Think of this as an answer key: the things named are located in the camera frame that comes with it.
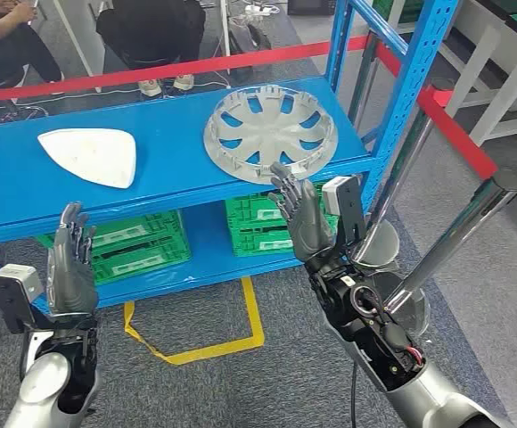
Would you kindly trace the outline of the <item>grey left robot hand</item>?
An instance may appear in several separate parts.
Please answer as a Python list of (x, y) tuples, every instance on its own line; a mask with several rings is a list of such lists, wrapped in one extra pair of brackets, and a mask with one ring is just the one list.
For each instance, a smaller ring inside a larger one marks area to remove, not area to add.
[(299, 180), (278, 161), (270, 165), (270, 172), (273, 174), (271, 182), (278, 192), (269, 193), (268, 198), (275, 203), (286, 222), (297, 259), (306, 262), (334, 246), (334, 234), (311, 181)]

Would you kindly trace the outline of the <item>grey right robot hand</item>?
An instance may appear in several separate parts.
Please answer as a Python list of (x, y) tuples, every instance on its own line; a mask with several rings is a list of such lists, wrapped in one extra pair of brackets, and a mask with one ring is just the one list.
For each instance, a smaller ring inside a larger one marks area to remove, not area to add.
[(47, 305), (53, 314), (93, 313), (98, 295), (91, 267), (95, 228), (86, 229), (80, 202), (70, 202), (60, 217), (47, 260)]

